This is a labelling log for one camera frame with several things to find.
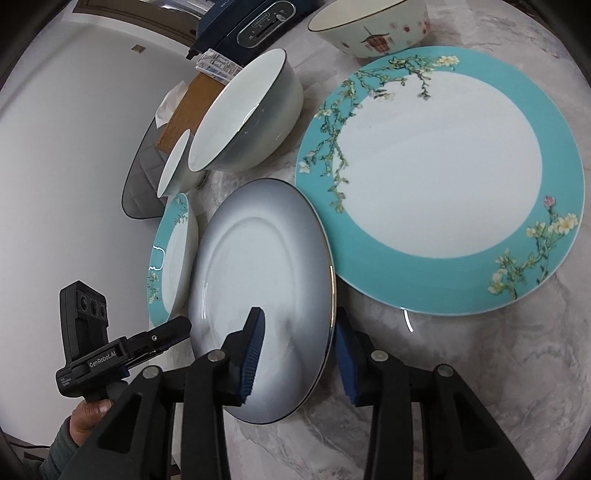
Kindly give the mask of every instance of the pink flower pattern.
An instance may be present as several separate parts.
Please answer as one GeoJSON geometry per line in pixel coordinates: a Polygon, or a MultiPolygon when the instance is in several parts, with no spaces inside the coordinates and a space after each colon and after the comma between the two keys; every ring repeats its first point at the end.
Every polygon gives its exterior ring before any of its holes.
{"type": "Polygon", "coordinates": [[[548,209],[553,207],[556,204],[556,199],[554,197],[544,197],[544,206],[548,209]]]}

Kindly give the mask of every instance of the human hand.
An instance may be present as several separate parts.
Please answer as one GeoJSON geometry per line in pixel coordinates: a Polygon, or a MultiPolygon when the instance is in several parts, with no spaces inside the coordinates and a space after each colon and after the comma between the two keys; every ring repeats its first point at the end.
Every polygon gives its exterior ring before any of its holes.
{"type": "Polygon", "coordinates": [[[100,422],[102,417],[109,411],[113,402],[111,400],[101,400],[87,403],[81,401],[72,411],[70,418],[70,437],[74,443],[81,447],[84,441],[92,432],[92,429],[100,422]]]}

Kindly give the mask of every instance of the kitchen appliance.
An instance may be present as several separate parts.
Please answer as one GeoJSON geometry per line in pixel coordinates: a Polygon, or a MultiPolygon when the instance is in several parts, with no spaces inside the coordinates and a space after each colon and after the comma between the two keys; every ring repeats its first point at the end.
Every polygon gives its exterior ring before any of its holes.
{"type": "Polygon", "coordinates": [[[245,66],[318,7],[318,0],[219,0],[197,25],[187,58],[211,48],[245,66]]]}

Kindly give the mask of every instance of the white plate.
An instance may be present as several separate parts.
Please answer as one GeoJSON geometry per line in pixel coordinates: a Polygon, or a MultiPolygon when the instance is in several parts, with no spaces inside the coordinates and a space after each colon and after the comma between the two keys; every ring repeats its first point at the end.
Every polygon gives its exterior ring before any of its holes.
{"type": "Polygon", "coordinates": [[[436,315],[535,290],[569,253],[584,205],[581,158],[552,100],[457,47],[406,50],[346,79],[310,123],[295,183],[343,280],[436,315]]]}
{"type": "Polygon", "coordinates": [[[335,319],[335,274],[314,209],[291,185],[244,185],[220,205],[203,235],[189,298],[195,356],[220,348],[251,307],[266,331],[252,394],[229,407],[250,423],[292,413],[314,388],[335,319]]]}
{"type": "Polygon", "coordinates": [[[199,243],[197,219],[184,193],[168,204],[154,238],[148,266],[148,312],[154,326],[168,321],[187,300],[199,243]]]}

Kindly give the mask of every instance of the white bowl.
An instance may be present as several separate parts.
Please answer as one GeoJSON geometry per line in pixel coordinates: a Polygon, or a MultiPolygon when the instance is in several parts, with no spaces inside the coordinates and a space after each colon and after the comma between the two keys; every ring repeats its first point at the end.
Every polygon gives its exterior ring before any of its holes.
{"type": "Polygon", "coordinates": [[[244,171],[285,140],[300,116],[304,92],[285,50],[250,62],[222,90],[203,117],[191,150],[192,171],[244,171]]]}
{"type": "Polygon", "coordinates": [[[380,57],[409,48],[431,28],[425,0],[336,0],[308,24],[354,57],[380,57]]]}
{"type": "Polygon", "coordinates": [[[206,177],[204,171],[189,170],[189,145],[193,137],[190,130],[185,130],[176,142],[158,184],[158,197],[174,197],[187,193],[193,187],[199,188],[206,177]]]}

